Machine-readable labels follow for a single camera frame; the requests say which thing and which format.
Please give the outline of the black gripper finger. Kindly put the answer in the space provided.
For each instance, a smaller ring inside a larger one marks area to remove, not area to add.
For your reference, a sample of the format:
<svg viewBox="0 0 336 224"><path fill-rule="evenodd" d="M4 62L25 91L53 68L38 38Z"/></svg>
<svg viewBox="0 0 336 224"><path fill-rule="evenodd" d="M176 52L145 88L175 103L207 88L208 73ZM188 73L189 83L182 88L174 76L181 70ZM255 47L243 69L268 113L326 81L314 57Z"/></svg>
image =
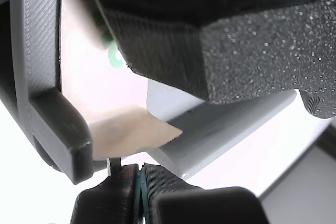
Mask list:
<svg viewBox="0 0 336 224"><path fill-rule="evenodd" d="M269 223L249 190L202 189L160 165L143 165L141 192L146 223Z"/></svg>
<svg viewBox="0 0 336 224"><path fill-rule="evenodd" d="M299 90L335 117L335 0L95 0L128 67L212 104Z"/></svg>

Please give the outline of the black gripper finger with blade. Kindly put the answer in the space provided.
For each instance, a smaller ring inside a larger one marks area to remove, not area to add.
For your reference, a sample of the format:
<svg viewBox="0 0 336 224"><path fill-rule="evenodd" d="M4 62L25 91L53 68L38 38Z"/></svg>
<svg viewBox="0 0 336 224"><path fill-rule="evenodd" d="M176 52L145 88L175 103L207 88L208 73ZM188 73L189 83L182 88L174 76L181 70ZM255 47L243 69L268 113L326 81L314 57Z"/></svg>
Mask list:
<svg viewBox="0 0 336 224"><path fill-rule="evenodd" d="M110 172L77 196L70 223L139 222L139 165L113 165Z"/></svg>

